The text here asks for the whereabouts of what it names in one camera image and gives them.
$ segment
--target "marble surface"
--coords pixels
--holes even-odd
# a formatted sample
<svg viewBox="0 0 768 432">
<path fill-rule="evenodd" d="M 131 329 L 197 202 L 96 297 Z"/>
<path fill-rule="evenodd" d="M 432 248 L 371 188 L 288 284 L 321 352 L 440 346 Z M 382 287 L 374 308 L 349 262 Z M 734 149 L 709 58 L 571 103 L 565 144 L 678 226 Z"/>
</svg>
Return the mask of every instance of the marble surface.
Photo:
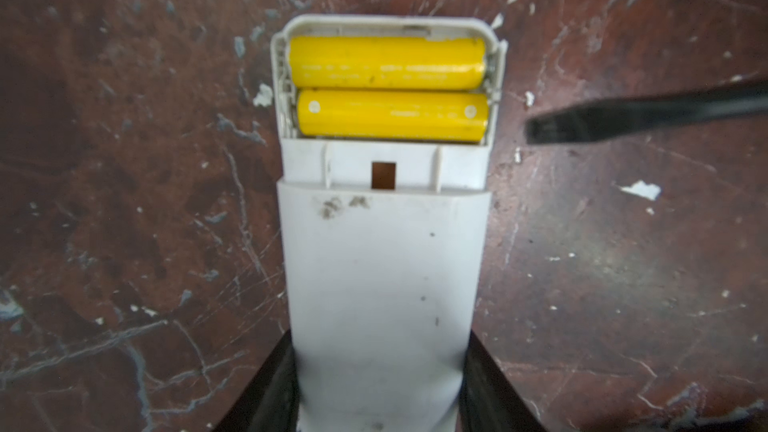
<svg viewBox="0 0 768 432">
<path fill-rule="evenodd" d="M 307 12 L 498 16 L 475 331 L 550 430 L 764 414 L 768 119 L 543 148 L 522 123 L 765 79 L 768 0 L 0 0 L 0 430 L 207 430 L 248 383 L 289 327 L 251 100 Z"/>
</svg>

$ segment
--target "red marble table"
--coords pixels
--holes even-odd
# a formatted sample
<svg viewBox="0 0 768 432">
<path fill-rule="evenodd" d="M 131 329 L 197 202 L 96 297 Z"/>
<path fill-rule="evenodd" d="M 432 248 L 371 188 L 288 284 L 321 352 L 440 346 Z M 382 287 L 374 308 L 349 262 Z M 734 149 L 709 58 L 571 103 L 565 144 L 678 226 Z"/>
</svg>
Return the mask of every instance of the red marble table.
<svg viewBox="0 0 768 432">
<path fill-rule="evenodd" d="M 550 430 L 765 413 L 768 119 L 522 124 L 766 78 L 768 0 L 0 0 L 0 430 L 205 431 L 261 365 L 289 320 L 250 100 L 309 12 L 503 16 L 475 331 Z"/>
</svg>

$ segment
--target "battery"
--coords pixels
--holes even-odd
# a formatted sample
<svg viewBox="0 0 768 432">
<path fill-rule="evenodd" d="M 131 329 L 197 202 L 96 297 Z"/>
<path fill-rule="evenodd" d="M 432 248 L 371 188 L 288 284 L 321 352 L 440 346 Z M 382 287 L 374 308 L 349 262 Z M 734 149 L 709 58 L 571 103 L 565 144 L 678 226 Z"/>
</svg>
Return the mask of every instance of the battery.
<svg viewBox="0 0 768 432">
<path fill-rule="evenodd" d="M 471 92 L 308 89 L 296 116 L 305 136 L 480 142 L 488 101 Z"/>
<path fill-rule="evenodd" d="M 296 36 L 288 63 L 299 88 L 474 90 L 486 72 L 477 38 Z"/>
</svg>

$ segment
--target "white plastic casing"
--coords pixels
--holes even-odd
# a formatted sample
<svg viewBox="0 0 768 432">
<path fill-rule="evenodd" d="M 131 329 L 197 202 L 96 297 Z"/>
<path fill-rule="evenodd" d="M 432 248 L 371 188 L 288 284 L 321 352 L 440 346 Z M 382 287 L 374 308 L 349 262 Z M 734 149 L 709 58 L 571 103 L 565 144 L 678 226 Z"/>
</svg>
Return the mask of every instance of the white plastic casing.
<svg viewBox="0 0 768 432">
<path fill-rule="evenodd" d="M 303 137 L 286 57 L 297 35 L 482 38 L 485 138 Z M 475 19 L 304 15 L 274 35 L 277 189 L 302 432 L 454 431 L 506 49 Z M 372 162 L 396 164 L 395 190 L 371 189 Z"/>
</svg>

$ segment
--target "square hole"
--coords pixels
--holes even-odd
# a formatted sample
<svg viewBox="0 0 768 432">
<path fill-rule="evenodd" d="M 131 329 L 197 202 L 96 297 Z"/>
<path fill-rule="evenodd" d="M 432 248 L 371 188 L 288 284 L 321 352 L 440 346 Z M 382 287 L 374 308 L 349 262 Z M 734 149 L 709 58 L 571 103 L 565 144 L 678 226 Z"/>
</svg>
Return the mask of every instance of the square hole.
<svg viewBox="0 0 768 432">
<path fill-rule="evenodd" d="M 371 188 L 395 190 L 394 162 L 371 162 Z"/>
</svg>

